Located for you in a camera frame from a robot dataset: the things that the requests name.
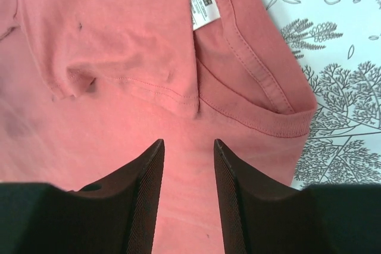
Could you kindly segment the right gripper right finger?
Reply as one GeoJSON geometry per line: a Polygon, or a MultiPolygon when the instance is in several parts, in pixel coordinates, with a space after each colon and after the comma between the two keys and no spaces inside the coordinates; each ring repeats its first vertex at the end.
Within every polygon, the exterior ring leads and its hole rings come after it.
{"type": "Polygon", "coordinates": [[[319,184],[296,190],[214,142],[226,253],[379,253],[380,186],[319,184]]]}

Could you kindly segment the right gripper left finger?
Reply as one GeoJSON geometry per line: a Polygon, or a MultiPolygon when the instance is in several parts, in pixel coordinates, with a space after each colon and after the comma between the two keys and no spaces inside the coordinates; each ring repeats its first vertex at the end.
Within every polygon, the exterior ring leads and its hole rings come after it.
{"type": "Polygon", "coordinates": [[[164,141],[78,191],[1,184],[2,253],[151,253],[164,141]]]}

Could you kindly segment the salmon pink t shirt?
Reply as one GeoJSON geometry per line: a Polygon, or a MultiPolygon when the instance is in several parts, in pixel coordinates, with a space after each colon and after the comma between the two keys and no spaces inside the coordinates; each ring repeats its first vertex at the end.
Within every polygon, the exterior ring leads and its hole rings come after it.
{"type": "Polygon", "coordinates": [[[1,0],[1,181],[165,143],[154,253],[223,253],[213,144],[290,184],[316,98],[262,0],[1,0]]]}

